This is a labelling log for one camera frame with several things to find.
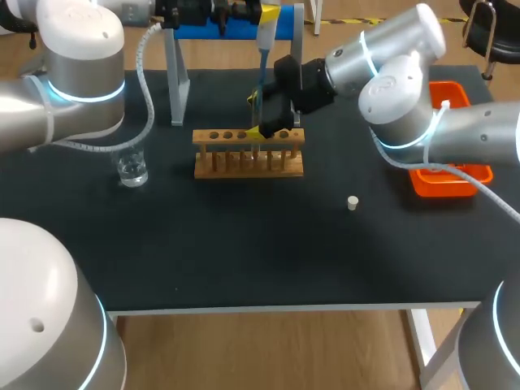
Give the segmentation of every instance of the blue holder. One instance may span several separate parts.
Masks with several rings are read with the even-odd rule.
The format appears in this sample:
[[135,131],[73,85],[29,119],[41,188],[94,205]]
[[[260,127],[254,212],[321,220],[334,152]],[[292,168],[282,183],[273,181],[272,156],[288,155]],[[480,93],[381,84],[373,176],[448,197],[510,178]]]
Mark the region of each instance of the blue holder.
[[[219,34],[219,26],[209,20],[206,26],[180,26],[175,30],[175,39],[224,39],[224,40],[256,40],[258,26],[248,20],[230,18],[226,23],[223,37]],[[292,41],[294,38],[294,6],[282,6],[276,25],[276,40]]]
[[[303,56],[303,4],[282,6],[276,27],[275,39],[291,41],[291,55],[301,64]],[[256,40],[258,26],[247,20],[229,19],[223,37],[219,26],[209,20],[206,26],[180,26],[177,30],[164,31],[164,50],[167,62],[168,91],[170,94],[171,125],[182,126],[188,103],[189,77],[184,65],[179,39],[206,40]],[[300,125],[300,115],[295,112],[295,127]]]

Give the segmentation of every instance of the floor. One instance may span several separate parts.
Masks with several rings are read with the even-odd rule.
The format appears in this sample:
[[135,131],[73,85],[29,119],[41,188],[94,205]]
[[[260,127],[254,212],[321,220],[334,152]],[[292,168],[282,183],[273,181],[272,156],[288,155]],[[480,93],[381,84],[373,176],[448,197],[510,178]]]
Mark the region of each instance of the floor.
[[[459,18],[455,0],[426,1],[439,17]],[[323,19],[386,18],[414,0],[324,0]],[[319,37],[305,34],[305,60],[321,57],[358,35],[366,24],[324,24]],[[444,64],[483,59],[462,49],[462,24],[443,24],[448,53]],[[140,29],[126,31],[126,67],[135,67]],[[257,67],[253,42],[183,41],[190,68]],[[0,79],[14,76],[31,58],[28,37],[0,37]],[[288,53],[277,43],[271,61]],[[145,67],[163,69],[162,41],[154,40]],[[491,91],[497,100],[520,99],[520,67],[499,65]],[[439,344],[457,321],[457,310],[429,310]],[[128,390],[198,389],[368,389],[418,388],[408,327],[398,311],[295,314],[208,314],[129,318],[122,329],[128,354]],[[444,390],[459,389],[453,377]]]

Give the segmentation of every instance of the white table frame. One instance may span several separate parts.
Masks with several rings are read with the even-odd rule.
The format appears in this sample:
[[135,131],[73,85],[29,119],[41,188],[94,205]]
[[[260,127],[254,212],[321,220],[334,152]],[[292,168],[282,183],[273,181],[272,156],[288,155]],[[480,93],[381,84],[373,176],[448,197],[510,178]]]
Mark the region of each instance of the white table frame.
[[[226,313],[262,313],[262,312],[298,312],[298,311],[352,311],[352,310],[406,310],[412,333],[413,347],[417,358],[422,390],[436,390],[448,380],[458,367],[457,337],[467,315],[479,302],[449,303],[403,303],[403,304],[367,304],[367,305],[280,305],[280,306],[238,306],[206,307],[194,309],[165,310],[130,310],[111,311],[108,314],[114,323],[119,316],[134,315],[171,315],[171,314],[226,314]],[[428,309],[468,309],[437,348],[431,331]],[[462,388],[469,390],[463,378]]]

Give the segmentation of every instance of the wooden test tube rack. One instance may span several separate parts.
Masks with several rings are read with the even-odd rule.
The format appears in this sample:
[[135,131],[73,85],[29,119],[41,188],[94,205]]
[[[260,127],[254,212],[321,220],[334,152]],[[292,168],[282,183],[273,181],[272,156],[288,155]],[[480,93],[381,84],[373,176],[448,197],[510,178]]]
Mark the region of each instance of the wooden test tube rack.
[[[281,130],[268,139],[252,138],[245,130],[193,130],[193,144],[200,148],[195,161],[195,178],[245,179],[303,176],[301,146],[305,141],[303,128]],[[238,145],[240,150],[223,152],[208,150],[211,146],[227,145]],[[283,149],[263,150],[263,145],[281,145]]]

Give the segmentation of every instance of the orange container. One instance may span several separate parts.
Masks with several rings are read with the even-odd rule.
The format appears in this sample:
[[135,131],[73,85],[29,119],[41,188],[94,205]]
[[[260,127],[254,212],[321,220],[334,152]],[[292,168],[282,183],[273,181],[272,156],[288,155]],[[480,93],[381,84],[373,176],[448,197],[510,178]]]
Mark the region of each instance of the orange container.
[[[449,100],[450,108],[470,106],[470,101],[462,86],[454,81],[430,82],[431,104],[440,108],[443,100]],[[493,180],[493,172],[488,165],[466,164],[455,166],[480,183],[489,184]],[[478,189],[446,171],[434,172],[427,169],[409,171],[415,192],[420,197],[473,197]]]

